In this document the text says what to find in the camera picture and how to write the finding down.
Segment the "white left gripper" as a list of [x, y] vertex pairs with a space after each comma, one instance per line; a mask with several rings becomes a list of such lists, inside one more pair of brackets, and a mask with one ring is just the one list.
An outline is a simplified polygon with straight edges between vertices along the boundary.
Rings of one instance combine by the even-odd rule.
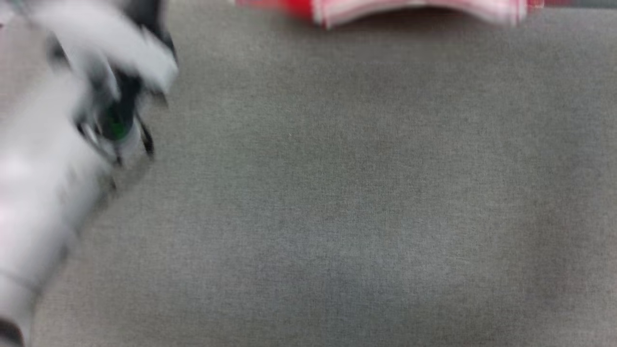
[[27, 100], [27, 141], [71, 136], [94, 145], [141, 137], [146, 94], [166, 94], [178, 58], [162, 0], [38, 0], [27, 20], [46, 35], [48, 70]]

